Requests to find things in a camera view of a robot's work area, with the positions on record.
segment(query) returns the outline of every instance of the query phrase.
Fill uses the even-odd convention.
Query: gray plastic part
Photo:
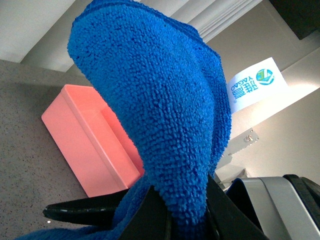
[[[283,177],[241,179],[270,240],[320,240],[320,231],[291,183]]]

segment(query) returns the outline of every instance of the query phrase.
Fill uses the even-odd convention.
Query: towel
[[[116,240],[150,185],[172,213],[174,238],[204,239],[208,174],[231,130],[220,56],[192,26],[131,0],[90,3],[72,24],[68,52],[117,115],[145,175],[121,201],[112,229],[61,230],[77,238],[48,239]]]

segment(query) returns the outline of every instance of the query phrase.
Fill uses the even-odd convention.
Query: pink container
[[[89,197],[128,189],[144,174],[136,147],[93,87],[65,85],[42,120]]]

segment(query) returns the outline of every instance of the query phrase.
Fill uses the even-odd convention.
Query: wall
[[[259,140],[233,155],[251,177],[296,174],[320,185],[320,89],[253,127]]]
[[[233,114],[234,138],[320,87],[320,33],[299,40],[268,0],[208,42],[222,58],[227,82],[245,68],[273,57],[289,90]]]
[[[239,166],[251,177],[297,174],[320,184],[319,32],[299,40],[264,0],[208,44],[220,53],[227,81],[273,57],[289,85],[232,115],[232,138],[253,127],[259,141],[234,154],[225,170]]]

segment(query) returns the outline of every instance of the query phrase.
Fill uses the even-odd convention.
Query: printed logo
[[[261,85],[270,85],[275,80],[275,76],[271,70],[261,69],[256,74],[256,80]]]
[[[255,84],[254,79],[250,76],[236,82],[231,87],[232,95],[234,96],[233,102],[236,103],[237,99],[241,98],[246,94],[252,93],[257,89],[258,89],[258,86]]]

